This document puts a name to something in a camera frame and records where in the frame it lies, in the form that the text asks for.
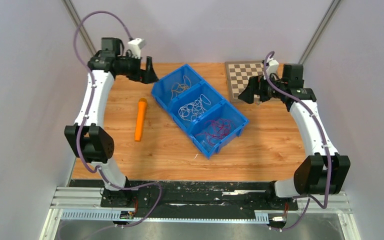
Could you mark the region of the vertical aluminium corner post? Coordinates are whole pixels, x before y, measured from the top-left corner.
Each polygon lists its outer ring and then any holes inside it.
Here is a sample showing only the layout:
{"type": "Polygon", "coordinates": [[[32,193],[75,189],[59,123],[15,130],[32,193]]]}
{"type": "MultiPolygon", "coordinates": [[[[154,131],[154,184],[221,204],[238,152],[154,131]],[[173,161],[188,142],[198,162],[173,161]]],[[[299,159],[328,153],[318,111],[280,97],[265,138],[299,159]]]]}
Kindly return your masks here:
{"type": "Polygon", "coordinates": [[[325,11],[323,17],[321,18],[318,26],[316,27],[311,39],[309,40],[308,44],[306,45],[301,57],[299,58],[298,63],[301,65],[304,65],[309,56],[311,55],[312,51],[314,50],[315,46],[317,45],[320,37],[324,33],[326,27],[330,23],[330,21],[333,19],[338,7],[342,3],[342,0],[331,0],[330,4],[325,11]]]}

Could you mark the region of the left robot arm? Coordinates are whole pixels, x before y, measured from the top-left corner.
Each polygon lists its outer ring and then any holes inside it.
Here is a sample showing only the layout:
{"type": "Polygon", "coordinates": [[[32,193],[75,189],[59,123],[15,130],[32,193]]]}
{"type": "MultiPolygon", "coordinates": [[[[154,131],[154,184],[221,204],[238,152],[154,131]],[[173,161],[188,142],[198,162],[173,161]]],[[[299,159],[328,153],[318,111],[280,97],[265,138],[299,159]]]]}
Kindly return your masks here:
{"type": "Polygon", "coordinates": [[[113,157],[115,143],[104,130],[104,115],[117,76],[143,84],[159,80],[152,57],[148,56],[145,68],[141,68],[141,50],[145,45],[143,38],[131,38],[127,45],[119,38],[102,38],[101,49],[85,64],[88,80],[80,112],[74,123],[64,129],[74,155],[89,172],[99,173],[106,190],[116,191],[113,200],[120,207],[132,203],[133,193],[113,157]]]}

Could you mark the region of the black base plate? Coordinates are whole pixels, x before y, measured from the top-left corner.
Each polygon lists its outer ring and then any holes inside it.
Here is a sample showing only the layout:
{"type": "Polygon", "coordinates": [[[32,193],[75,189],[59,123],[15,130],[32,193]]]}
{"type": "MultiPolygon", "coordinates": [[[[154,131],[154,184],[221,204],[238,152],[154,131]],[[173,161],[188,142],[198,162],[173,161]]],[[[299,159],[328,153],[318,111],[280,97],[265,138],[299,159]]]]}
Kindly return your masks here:
{"type": "Polygon", "coordinates": [[[130,187],[144,185],[130,193],[110,191],[98,179],[72,179],[69,187],[98,188],[100,206],[124,208],[118,218],[245,220],[255,217],[255,211],[297,210],[292,198],[274,194],[274,182],[231,181],[151,181],[131,180],[130,187]]]}

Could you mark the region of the orange cylindrical toy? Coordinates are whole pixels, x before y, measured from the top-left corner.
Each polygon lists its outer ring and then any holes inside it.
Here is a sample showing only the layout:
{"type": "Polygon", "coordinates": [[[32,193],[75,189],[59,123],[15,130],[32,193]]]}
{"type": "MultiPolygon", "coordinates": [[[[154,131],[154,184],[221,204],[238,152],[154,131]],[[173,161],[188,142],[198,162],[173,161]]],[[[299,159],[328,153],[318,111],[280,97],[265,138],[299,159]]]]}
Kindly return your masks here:
{"type": "Polygon", "coordinates": [[[140,142],[144,133],[144,125],[146,113],[148,108],[148,101],[146,98],[140,98],[137,104],[137,117],[134,131],[134,140],[140,142]]]}

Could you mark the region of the wooden chessboard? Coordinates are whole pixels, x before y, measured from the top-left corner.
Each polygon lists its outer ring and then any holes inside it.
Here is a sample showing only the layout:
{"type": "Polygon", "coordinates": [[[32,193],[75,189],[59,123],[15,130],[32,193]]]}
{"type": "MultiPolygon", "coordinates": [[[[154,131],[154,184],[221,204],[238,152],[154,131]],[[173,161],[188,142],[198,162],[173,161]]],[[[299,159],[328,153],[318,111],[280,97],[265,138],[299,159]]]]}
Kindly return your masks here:
{"type": "Polygon", "coordinates": [[[239,100],[238,96],[248,85],[251,76],[263,74],[262,61],[227,61],[224,67],[229,101],[243,104],[244,102],[239,100]]]}

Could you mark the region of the left vertical corner post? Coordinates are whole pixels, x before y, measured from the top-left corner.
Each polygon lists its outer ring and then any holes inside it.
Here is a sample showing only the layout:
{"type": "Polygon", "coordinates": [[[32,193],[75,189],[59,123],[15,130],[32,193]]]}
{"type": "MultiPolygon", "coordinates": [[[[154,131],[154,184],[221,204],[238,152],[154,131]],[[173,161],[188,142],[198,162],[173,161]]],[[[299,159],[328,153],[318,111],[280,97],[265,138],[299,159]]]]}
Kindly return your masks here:
{"type": "Polygon", "coordinates": [[[79,60],[79,58],[81,57],[80,45],[82,45],[88,51],[88,57],[81,59],[84,63],[86,63],[87,61],[90,60],[91,57],[93,57],[96,54],[97,49],[96,49],[95,45],[93,44],[93,41],[92,41],[88,31],[84,27],[84,24],[82,23],[82,18],[79,15],[74,2],[72,0],[62,0],[61,2],[63,4],[63,6],[65,7],[65,10],[66,10],[68,16],[70,17],[70,19],[72,20],[72,22],[74,24],[74,34],[72,37],[72,44],[71,45],[72,45],[73,50],[74,50],[75,59],[78,62],[80,61],[79,60]]]}

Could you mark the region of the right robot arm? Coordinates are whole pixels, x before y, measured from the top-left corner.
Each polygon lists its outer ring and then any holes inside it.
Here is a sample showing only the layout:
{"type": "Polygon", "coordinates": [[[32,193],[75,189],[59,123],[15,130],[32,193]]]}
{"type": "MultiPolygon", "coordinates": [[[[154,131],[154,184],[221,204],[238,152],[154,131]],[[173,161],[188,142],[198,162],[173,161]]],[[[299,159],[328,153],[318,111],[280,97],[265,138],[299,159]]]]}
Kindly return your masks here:
{"type": "Polygon", "coordinates": [[[262,103],[281,100],[304,144],[306,158],[293,177],[275,181],[273,190],[265,195],[266,204],[272,209],[281,207],[286,198],[338,194],[351,166],[349,157],[341,155],[328,137],[315,93],[304,87],[303,66],[284,65],[282,77],[277,74],[278,67],[275,60],[264,63],[262,74],[250,76],[248,85],[238,95],[239,100],[248,104],[254,103],[256,96],[262,103]]]}

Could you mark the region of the blue plastic compartment bin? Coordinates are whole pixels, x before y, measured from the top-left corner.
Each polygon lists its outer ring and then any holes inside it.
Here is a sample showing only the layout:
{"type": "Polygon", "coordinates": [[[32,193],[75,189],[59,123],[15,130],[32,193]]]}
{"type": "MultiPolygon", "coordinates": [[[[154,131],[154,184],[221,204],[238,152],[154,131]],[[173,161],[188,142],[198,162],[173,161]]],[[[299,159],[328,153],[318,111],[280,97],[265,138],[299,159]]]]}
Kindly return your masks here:
{"type": "Polygon", "coordinates": [[[154,83],[159,106],[207,158],[240,137],[249,120],[190,65],[154,83]]]}

